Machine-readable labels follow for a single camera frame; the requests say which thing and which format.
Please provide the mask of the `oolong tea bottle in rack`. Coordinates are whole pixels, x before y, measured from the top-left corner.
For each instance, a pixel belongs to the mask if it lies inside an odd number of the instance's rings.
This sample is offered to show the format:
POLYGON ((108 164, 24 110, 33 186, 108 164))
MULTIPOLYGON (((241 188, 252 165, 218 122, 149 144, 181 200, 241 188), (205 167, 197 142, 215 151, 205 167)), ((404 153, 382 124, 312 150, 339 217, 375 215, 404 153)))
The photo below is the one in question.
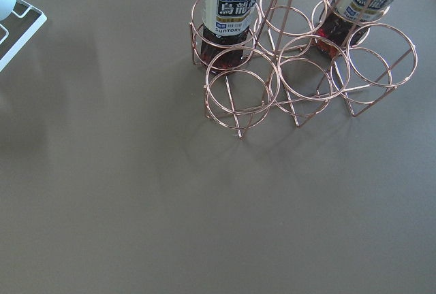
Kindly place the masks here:
POLYGON ((200 59, 211 72, 220 73, 241 64, 243 49, 223 53, 247 41, 257 0, 204 0, 200 59))

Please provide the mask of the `white metal cup rack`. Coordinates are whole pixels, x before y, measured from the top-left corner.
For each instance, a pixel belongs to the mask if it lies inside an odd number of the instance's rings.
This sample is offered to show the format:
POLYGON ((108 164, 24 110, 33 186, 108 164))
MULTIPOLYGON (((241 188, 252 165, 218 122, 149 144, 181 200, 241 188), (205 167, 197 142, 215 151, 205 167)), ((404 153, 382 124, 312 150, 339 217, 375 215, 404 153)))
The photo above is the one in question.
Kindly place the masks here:
POLYGON ((1 21, 1 71, 47 21, 41 9, 16 0, 11 14, 1 21))

